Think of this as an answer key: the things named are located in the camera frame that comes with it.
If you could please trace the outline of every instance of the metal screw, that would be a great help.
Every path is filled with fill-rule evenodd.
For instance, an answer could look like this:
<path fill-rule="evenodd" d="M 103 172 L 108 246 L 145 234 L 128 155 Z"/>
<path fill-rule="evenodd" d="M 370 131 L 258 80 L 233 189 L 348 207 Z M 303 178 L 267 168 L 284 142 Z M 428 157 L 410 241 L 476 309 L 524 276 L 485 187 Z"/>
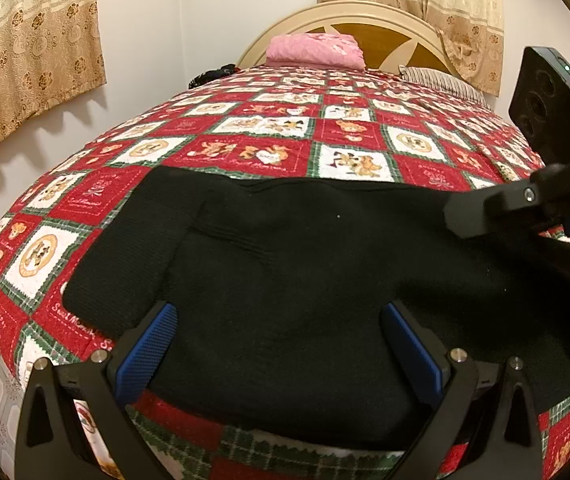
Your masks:
<path fill-rule="evenodd" d="M 467 352 L 465 352 L 462 348 L 454 348 L 449 353 L 449 356 L 457 363 L 464 363 L 467 361 Z"/>
<path fill-rule="evenodd" d="M 508 363 L 514 370 L 522 370 L 523 366 L 525 366 L 525 362 L 520 357 L 510 357 Z"/>
<path fill-rule="evenodd" d="M 39 371 L 44 370 L 45 368 L 47 368 L 47 366 L 49 366 L 49 359 L 47 359 L 46 357 L 41 357 L 34 363 L 34 368 L 36 368 L 36 370 Z"/>
<path fill-rule="evenodd" d="M 533 202 L 536 199 L 536 194 L 534 193 L 534 190 L 531 189 L 530 187 L 528 187 L 525 190 L 523 195 L 525 196 L 525 200 L 527 200 L 528 202 Z"/>
<path fill-rule="evenodd" d="M 110 355 L 106 350 L 97 350 L 92 354 L 92 363 L 100 364 L 107 360 Z"/>

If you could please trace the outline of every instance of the red bedspread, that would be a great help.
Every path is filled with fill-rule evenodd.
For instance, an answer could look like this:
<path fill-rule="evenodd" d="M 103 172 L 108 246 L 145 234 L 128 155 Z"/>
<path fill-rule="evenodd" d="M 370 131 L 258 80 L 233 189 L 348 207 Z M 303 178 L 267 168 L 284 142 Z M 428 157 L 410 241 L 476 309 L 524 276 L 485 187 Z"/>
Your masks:
<path fill-rule="evenodd" d="M 159 164 L 235 178 L 465 191 L 525 178 L 542 162 L 491 111 L 381 72 L 258 67 L 184 92 L 89 142 L 1 219 L 0 350 L 23 386 L 38 357 L 62 364 L 111 347 L 65 310 L 62 291 L 132 188 Z M 399 455 L 356 459 L 201 420 L 151 394 L 137 409 L 132 416 L 146 440 L 170 469 L 180 462 L 185 478 L 380 476 Z M 548 478 L 570 454 L 570 398 L 540 423 Z M 456 452 L 444 470 L 456 465 Z"/>

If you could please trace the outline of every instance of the black fabric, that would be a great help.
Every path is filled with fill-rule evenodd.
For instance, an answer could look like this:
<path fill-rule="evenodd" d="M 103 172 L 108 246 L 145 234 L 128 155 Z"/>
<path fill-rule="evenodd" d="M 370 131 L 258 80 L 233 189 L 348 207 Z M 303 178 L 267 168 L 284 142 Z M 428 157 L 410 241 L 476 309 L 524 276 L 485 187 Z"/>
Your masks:
<path fill-rule="evenodd" d="M 222 77 L 230 76 L 235 72 L 238 72 L 238 69 L 233 63 L 222 66 L 218 70 L 207 70 L 207 72 L 203 72 L 190 81 L 190 89 L 198 88 L 199 86 L 203 86 L 205 83 L 215 81 L 216 79 L 220 79 Z"/>
<path fill-rule="evenodd" d="M 156 168 L 63 303 L 118 338 L 156 298 L 172 302 L 178 333 L 151 390 L 292 438 L 402 449 L 417 436 L 429 412 L 379 327 L 394 299 L 449 348 L 522 357 L 548 410 L 570 395 L 570 246 L 516 233 L 460 240 L 444 225 L 448 196 Z"/>

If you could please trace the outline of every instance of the bed frame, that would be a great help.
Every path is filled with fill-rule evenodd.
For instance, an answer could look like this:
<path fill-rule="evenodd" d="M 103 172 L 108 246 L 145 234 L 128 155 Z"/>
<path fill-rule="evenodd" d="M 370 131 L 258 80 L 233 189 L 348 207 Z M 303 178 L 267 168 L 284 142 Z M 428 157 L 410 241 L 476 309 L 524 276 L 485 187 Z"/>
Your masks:
<path fill-rule="evenodd" d="M 245 69 L 264 63 L 274 36 L 304 32 L 351 34 L 368 68 L 398 74 L 399 65 L 423 66 L 458 76 L 434 27 L 404 10 L 357 0 L 318 4 L 286 17 L 254 41 L 238 66 Z"/>

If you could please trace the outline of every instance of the bed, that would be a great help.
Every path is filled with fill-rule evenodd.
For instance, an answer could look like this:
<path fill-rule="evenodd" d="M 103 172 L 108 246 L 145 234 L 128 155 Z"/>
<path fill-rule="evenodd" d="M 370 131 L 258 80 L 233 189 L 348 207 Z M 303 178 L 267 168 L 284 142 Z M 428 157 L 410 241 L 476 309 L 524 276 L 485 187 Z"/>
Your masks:
<path fill-rule="evenodd" d="M 353 35 L 367 71 L 261 65 L 274 35 L 323 31 Z M 314 6 L 265 31 L 239 60 L 239 73 L 112 128 L 41 176 L 0 220 L 0 353 L 12 395 L 43 355 L 64 364 L 111 349 L 111 340 L 65 310 L 62 292 L 132 189 L 159 164 L 233 178 L 310 176 L 452 191 L 519 180 L 542 166 L 509 123 L 405 82 L 396 75 L 401 64 L 455 75 L 436 31 L 406 12 L 368 2 Z M 78 411 L 100 463 L 118 478 L 91 414 L 82 403 Z M 226 426 L 149 392 L 129 414 L 176 478 L 380 478 L 402 455 Z M 570 456 L 570 397 L 540 414 L 539 424 L 550 478 Z M 443 475 L 464 449 L 451 451 Z"/>

